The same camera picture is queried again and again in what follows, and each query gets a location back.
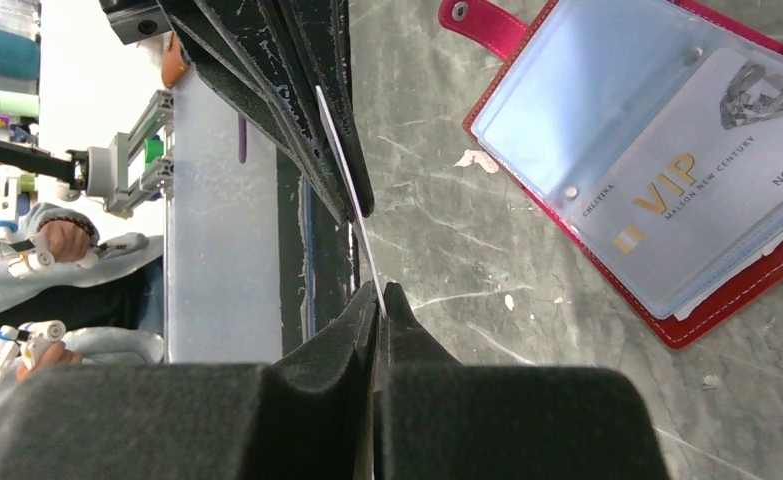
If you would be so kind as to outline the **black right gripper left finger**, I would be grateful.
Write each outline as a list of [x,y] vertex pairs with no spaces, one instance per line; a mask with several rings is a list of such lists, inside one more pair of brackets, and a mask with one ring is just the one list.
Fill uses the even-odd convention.
[[0,479],[369,479],[377,291],[273,364],[56,367],[0,420]]

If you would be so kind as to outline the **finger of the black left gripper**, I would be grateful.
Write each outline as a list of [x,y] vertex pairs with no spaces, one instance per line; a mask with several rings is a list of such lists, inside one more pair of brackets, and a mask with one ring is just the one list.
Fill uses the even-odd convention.
[[365,217],[375,199],[352,105],[349,3],[261,1],[260,11],[296,89],[296,133],[315,191],[337,218],[355,216],[332,147],[320,121],[314,86],[320,85],[344,148]]

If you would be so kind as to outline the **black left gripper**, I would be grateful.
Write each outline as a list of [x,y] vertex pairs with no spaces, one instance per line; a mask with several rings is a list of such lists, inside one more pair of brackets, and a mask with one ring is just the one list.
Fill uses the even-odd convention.
[[306,149],[296,133],[296,89],[286,75],[260,2],[100,0],[99,5],[123,45],[165,34],[172,27],[197,75],[284,152],[310,182],[303,163]]

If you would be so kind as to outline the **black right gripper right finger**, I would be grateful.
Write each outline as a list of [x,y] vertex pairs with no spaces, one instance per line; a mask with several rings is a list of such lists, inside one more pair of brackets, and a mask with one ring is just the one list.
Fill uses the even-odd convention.
[[381,479],[665,479],[646,404],[623,374],[465,365],[388,283],[375,397]]

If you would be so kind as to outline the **thin grey card edge-on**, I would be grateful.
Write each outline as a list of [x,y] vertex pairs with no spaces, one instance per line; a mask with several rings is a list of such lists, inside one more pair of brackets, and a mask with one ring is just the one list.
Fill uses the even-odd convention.
[[359,202],[359,198],[350,172],[346,154],[342,146],[341,140],[339,138],[339,135],[337,133],[337,130],[335,128],[335,125],[333,123],[333,117],[331,111],[328,107],[326,98],[324,96],[324,93],[320,85],[314,86],[314,93],[318,103],[320,121],[323,125],[323,129],[325,131],[327,139],[329,140],[330,146],[332,147],[332,153],[335,157],[335,160],[339,168],[339,172],[342,176],[347,191],[348,199],[354,210],[355,220],[351,221],[350,224],[358,232],[358,239],[361,244],[361,249],[367,261],[367,265],[370,269],[374,286],[377,289],[380,318],[386,319],[388,315],[387,315],[386,302],[383,295],[383,287],[380,285],[380,278],[375,264],[373,250],[367,235],[365,216],[363,214]]

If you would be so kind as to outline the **red leather card holder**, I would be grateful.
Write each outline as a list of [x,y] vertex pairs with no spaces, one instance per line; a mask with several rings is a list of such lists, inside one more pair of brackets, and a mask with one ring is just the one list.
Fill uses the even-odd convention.
[[584,244],[571,209],[705,59],[783,63],[783,43],[696,1],[549,1],[525,23],[489,1],[445,1],[440,24],[502,67],[463,126],[669,347],[690,344],[783,278],[783,230],[674,314],[654,317]]

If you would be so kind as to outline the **operator grey sleeve forearm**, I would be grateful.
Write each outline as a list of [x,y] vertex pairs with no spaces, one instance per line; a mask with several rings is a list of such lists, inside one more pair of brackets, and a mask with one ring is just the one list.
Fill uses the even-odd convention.
[[160,258],[164,252],[161,235],[130,232],[102,240],[86,215],[52,203],[39,203],[32,207],[20,218],[19,231],[34,235],[53,221],[69,221],[82,227],[91,236],[98,260],[90,267],[80,267],[74,262],[63,263],[55,257],[51,266],[16,277],[9,273],[7,263],[0,256],[0,313],[51,287],[95,287],[124,278]]

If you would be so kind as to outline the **operator right hand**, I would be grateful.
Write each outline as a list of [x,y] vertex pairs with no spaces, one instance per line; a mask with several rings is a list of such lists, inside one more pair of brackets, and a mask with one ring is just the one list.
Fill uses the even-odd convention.
[[79,262],[94,246],[90,231],[71,220],[49,221],[39,228],[39,232],[46,236],[48,251],[57,262]]

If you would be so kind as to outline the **operator left hand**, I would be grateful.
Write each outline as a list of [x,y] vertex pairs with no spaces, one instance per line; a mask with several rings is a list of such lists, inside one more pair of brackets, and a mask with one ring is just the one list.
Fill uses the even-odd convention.
[[41,358],[35,362],[32,368],[20,365],[15,373],[15,383],[21,384],[29,375],[37,373],[41,369],[56,366],[81,364],[83,356],[67,348],[63,341],[52,343]]

